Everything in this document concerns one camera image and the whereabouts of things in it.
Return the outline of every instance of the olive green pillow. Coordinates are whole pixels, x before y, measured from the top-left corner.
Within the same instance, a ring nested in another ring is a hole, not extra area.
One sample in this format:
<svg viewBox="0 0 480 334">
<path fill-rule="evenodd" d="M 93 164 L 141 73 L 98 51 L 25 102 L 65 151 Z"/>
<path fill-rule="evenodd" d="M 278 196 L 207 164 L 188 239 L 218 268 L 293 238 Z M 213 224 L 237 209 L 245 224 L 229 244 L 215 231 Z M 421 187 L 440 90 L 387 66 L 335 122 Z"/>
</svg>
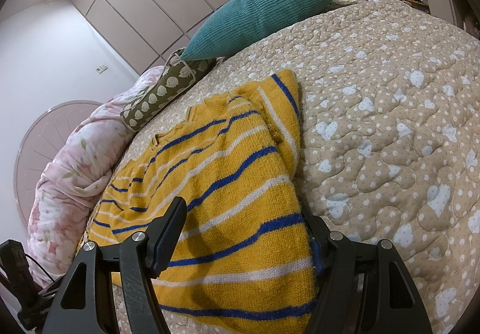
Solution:
<svg viewBox="0 0 480 334">
<path fill-rule="evenodd" d="M 157 83 L 140 91 L 120 116 L 131 130 L 140 131 L 158 112 L 185 90 L 200 81 L 215 66 L 216 59 L 185 61 L 183 48 L 174 52 L 165 64 Z"/>
</svg>

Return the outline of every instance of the cable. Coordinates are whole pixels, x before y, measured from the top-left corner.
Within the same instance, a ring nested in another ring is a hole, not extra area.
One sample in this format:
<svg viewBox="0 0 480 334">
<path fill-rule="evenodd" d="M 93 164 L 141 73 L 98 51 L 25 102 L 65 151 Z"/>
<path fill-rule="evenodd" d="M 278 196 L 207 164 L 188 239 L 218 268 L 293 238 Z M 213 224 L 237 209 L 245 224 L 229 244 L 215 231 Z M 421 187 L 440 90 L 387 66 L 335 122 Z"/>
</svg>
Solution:
<svg viewBox="0 0 480 334">
<path fill-rule="evenodd" d="M 35 262 L 35 264 L 37 264 L 37 266 L 48 276 L 49 279 L 51 279 L 52 283 L 55 282 L 55 280 L 53 279 L 52 276 L 50 276 L 48 274 L 48 272 L 42 267 L 42 265 L 40 265 L 37 261 L 35 261 L 35 259 L 33 259 L 31 256 L 29 256 L 28 254 L 25 254 L 28 258 L 30 258 L 33 262 Z"/>
</svg>

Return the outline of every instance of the black clamp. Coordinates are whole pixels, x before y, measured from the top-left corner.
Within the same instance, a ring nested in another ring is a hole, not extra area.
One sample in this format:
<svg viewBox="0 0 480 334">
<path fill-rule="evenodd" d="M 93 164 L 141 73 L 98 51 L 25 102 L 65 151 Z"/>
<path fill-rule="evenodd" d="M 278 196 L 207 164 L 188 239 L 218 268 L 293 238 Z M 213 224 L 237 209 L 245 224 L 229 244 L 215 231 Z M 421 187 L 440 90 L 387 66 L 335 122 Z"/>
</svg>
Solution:
<svg viewBox="0 0 480 334">
<path fill-rule="evenodd" d="M 121 274 L 131 331 L 169 334 L 150 279 L 168 267 L 186 217 L 185 200 L 176 197 L 145 232 L 117 245 L 86 242 L 63 278 L 43 334 L 119 334 L 111 272 Z"/>
<path fill-rule="evenodd" d="M 352 242 L 330 231 L 321 217 L 302 206 L 306 223 L 320 245 L 323 274 L 320 294 L 306 334 L 341 334 L 354 276 L 363 273 L 363 291 L 355 334 L 431 334 L 417 287 L 392 242 Z"/>
<path fill-rule="evenodd" d="M 302 213 L 320 246 L 324 270 L 320 292 L 306 334 L 341 334 L 354 276 L 364 276 L 355 334 L 431 334 L 430 322 L 413 279 L 387 239 L 377 245 L 352 242 L 330 231 L 306 206 Z M 165 215 L 145 232 L 123 243 L 99 247 L 87 242 L 64 276 L 47 316 L 43 334 L 119 334 L 111 272 L 120 272 L 123 295 L 134 334 L 169 334 L 151 278 L 172 257 L 187 215 L 185 200 L 176 197 Z"/>
</svg>

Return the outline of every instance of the pink floral blanket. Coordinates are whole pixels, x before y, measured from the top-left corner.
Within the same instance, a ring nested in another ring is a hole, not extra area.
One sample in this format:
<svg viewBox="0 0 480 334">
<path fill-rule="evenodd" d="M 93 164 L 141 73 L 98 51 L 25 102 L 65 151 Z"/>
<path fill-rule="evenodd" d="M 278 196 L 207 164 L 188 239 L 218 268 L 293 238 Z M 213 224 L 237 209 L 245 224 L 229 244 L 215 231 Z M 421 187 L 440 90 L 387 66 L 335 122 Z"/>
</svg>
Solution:
<svg viewBox="0 0 480 334">
<path fill-rule="evenodd" d="M 27 250 L 54 279 L 68 271 L 112 167 L 134 137 L 120 112 L 162 72 L 163 66 L 146 71 L 132 88 L 98 107 L 43 171 L 28 221 Z M 50 282 L 36 265 L 30 270 L 39 284 Z"/>
</svg>

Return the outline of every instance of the shelf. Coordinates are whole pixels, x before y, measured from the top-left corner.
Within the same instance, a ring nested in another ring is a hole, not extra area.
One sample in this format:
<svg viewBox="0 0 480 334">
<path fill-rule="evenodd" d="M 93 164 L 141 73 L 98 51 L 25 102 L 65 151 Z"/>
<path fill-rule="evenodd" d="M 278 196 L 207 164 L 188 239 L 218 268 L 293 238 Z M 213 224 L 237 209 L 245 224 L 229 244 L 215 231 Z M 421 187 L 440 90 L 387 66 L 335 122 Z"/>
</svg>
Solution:
<svg viewBox="0 0 480 334">
<path fill-rule="evenodd" d="M 420 6 L 424 6 L 424 7 L 429 7 L 427 4 L 423 4 L 421 2 L 417 2 L 415 0 L 404 0 L 404 1 L 407 1 L 407 2 L 410 2 L 411 4 L 417 4 L 417 5 L 420 5 Z"/>
</svg>

